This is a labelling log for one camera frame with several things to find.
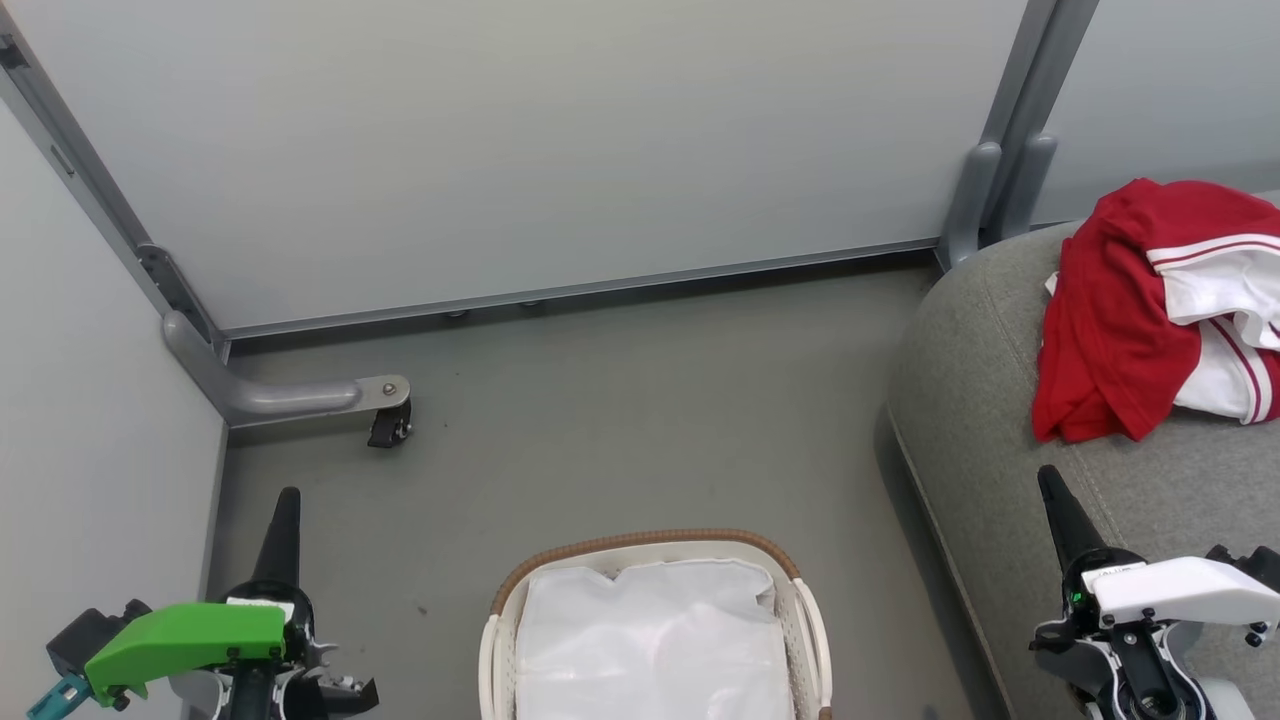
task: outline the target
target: gray floor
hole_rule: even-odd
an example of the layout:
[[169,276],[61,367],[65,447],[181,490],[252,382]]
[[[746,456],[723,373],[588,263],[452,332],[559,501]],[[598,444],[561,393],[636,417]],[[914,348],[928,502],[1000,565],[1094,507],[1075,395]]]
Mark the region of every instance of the gray floor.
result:
[[489,601],[521,560],[739,527],[786,548],[817,594],[837,717],[995,716],[914,498],[874,450],[928,279],[675,293],[242,357],[264,379],[407,375],[416,432],[393,451],[349,424],[242,438],[210,587],[247,577],[276,492],[298,486],[303,588],[320,639],[343,644],[337,669],[378,678],[374,717],[468,719]]

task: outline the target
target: red and white shirt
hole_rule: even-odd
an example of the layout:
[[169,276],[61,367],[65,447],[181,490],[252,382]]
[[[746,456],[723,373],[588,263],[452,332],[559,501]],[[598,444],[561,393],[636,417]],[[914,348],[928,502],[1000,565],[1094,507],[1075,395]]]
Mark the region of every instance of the red and white shirt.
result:
[[1037,438],[1140,439],[1174,405],[1280,415],[1280,210],[1204,182],[1138,179],[1062,245]]

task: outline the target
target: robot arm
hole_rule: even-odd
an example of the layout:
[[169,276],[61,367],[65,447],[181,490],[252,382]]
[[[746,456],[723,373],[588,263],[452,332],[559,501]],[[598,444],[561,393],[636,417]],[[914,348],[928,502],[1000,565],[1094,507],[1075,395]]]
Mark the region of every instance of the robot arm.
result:
[[127,693],[169,678],[174,691],[215,720],[329,720],[378,705],[372,680],[325,675],[311,600],[298,588],[301,495],[285,488],[253,577],[221,602],[152,611],[129,602],[122,616],[87,610],[54,638],[58,684],[28,720],[61,720],[88,700],[122,711]]
[[1181,657],[1202,623],[1247,625],[1248,644],[1262,644],[1280,619],[1280,555],[1260,547],[1233,560],[1215,547],[1207,559],[1148,564],[1102,542],[1055,468],[1038,479],[1064,614],[1036,629],[1037,664],[1097,720],[1252,720],[1234,685],[1192,678]]

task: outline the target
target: sofa seam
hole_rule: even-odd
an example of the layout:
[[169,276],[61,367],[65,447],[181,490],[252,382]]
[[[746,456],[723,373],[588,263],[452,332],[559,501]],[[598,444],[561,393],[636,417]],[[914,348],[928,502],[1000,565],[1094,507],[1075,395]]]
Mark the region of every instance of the sofa seam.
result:
[[[1005,325],[1005,319],[997,311],[996,299],[992,295],[989,277],[987,275],[986,272],[980,272],[979,277],[982,278],[983,297],[986,297],[987,306],[991,310],[991,316],[996,322],[996,329],[1000,332],[1000,337],[1005,342],[1005,347],[1007,347],[1009,351],[1012,352],[1014,356],[1018,359],[1018,372],[1019,374],[1021,374],[1023,380],[1034,392],[1039,383],[1039,374],[1037,373],[1036,377],[1033,378],[1032,374],[1027,370],[1025,368],[1027,357],[1021,355],[1018,346],[1014,343],[1009,328]],[[1043,320],[1041,320],[1042,333],[1043,333],[1043,327],[1044,323]],[[1089,495],[1093,497],[1093,502],[1098,506],[1100,510],[1102,510],[1102,516],[1107,524],[1107,528],[1111,530],[1112,537],[1115,537],[1120,544],[1124,544],[1124,533],[1120,532],[1120,527],[1116,524],[1115,518],[1111,515],[1111,509],[1107,507],[1107,503],[1102,500],[1102,495],[1098,492],[1097,483],[1094,482],[1093,477],[1093,470],[1089,468],[1088,462],[1084,461],[1084,457],[1080,455],[1080,451],[1078,448],[1062,442],[1061,439],[1056,442],[1061,445],[1061,447],[1066,451],[1068,459],[1071,460],[1071,464],[1075,465],[1075,469],[1082,473],[1083,484],[1089,491]]]

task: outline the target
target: floor trim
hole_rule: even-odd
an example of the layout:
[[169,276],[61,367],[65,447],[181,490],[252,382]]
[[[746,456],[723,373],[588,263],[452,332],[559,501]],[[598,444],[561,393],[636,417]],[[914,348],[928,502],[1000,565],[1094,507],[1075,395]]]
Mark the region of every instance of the floor trim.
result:
[[246,338],[261,338],[269,336],[283,336],[302,333],[308,331],[321,331],[332,328],[344,328],[352,325],[366,325],[383,323],[387,320],[402,320],[424,315],[440,315],[462,310],[477,310],[481,307],[494,307],[499,305],[516,305],[520,302],[540,302],[544,300],[557,300],[561,297],[575,297],[617,290],[635,290],[643,287],[681,283],[687,281],[710,279],[728,275],[742,275],[768,270],[781,270],[786,268],[799,268],[804,265],[818,265],[826,263],[838,263],[842,260],[856,260],[861,258],[874,258],[895,252],[911,252],[936,247],[938,238],[911,240],[904,242],[891,242],[886,245],[873,245],[868,247],[854,247],[849,250],[835,250],[829,252],[814,252],[812,255],[794,255],[790,258],[777,258],[773,260],[758,260],[754,263],[740,263],[736,265],[718,265],[696,270],[680,270],[675,273],[659,273],[639,278],[625,278],[618,281],[604,281],[595,283],[582,283],[547,290],[532,290],[526,292],[509,292],[503,295],[490,295],[468,300],[449,300],[444,302],[426,302],[424,305],[407,305],[403,307],[387,307],[383,310],[367,310],[362,313],[347,313],[342,315],[325,315],[307,318],[302,320],[287,320],[283,323],[265,323],[261,325],[246,325],[239,328],[223,328],[223,334],[229,341]]

